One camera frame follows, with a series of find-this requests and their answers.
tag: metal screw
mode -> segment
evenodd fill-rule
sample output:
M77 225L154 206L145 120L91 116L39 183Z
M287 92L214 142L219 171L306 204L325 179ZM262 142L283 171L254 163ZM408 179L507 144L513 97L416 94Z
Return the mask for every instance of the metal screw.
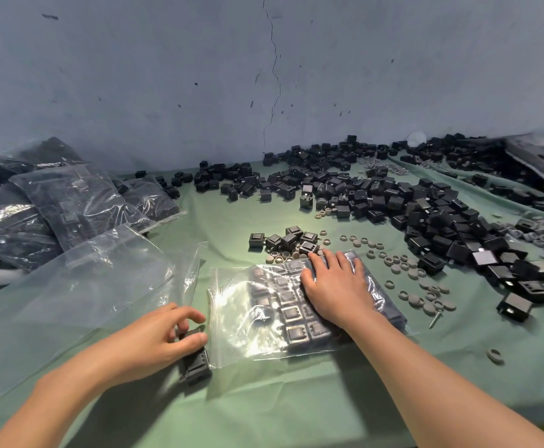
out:
M440 316L442 316L442 310L439 309L436 315L434 316L434 318L432 319L432 322L430 322L430 326L428 327L429 329L431 329L434 326L434 324L436 323L436 321L438 320Z

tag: forearm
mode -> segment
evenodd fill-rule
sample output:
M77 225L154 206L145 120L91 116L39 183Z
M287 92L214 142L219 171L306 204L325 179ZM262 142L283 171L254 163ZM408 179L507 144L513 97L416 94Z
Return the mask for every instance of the forearm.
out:
M68 362L37 381L29 399L0 430L0 448L57 447L77 415L103 391Z
M347 331L419 446L544 447L544 432L425 352L379 313L356 315Z

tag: person's left hand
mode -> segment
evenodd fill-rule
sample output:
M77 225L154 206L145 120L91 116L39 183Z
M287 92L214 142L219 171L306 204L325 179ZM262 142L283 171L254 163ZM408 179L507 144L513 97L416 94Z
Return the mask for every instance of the person's left hand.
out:
M88 347L62 367L73 375L96 380L103 390L150 376L206 345L205 333L172 342L189 330L189 319L199 324L206 321L190 306L162 306Z

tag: wall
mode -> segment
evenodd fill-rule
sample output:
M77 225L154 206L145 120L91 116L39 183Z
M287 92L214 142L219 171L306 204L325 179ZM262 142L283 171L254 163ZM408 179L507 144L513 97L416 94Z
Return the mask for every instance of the wall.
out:
M537 127L544 0L0 0L0 148L163 170Z

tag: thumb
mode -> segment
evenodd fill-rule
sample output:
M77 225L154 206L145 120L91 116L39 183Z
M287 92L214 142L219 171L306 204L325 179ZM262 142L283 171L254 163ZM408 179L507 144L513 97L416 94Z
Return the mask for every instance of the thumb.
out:
M207 344L207 335L203 332L193 333L180 341L167 344L169 354L178 360L185 355L193 354Z
M310 295L314 291L315 281L313 281L313 275L308 268L304 268L301 272L301 283L303 283L307 295Z

